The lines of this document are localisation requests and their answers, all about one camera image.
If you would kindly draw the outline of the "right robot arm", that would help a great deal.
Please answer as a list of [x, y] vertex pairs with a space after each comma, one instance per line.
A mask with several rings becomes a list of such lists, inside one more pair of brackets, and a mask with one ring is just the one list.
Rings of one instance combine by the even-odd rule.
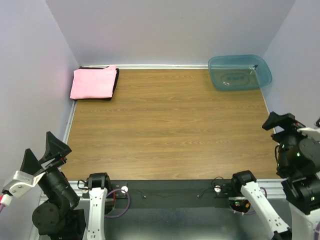
[[233, 174], [232, 188], [255, 210], [271, 240], [320, 238], [320, 130], [306, 127], [291, 113], [272, 111], [262, 125], [266, 131], [280, 127], [271, 138], [275, 147], [276, 174], [291, 212], [291, 225], [277, 214], [251, 171]]

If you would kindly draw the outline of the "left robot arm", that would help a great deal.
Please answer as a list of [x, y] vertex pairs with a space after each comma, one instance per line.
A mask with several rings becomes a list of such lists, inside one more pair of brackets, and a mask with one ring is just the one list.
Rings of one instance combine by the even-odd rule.
[[85, 212], [77, 209], [80, 197], [71, 187], [60, 166], [66, 163], [71, 148], [46, 133], [45, 152], [37, 159], [31, 149], [24, 152], [20, 170], [29, 174], [43, 191], [47, 200], [32, 213], [32, 223], [41, 236], [52, 240], [104, 240], [104, 215], [106, 196], [110, 191], [110, 178], [107, 173], [94, 173], [87, 179], [84, 189], [88, 191], [90, 209], [89, 218]]

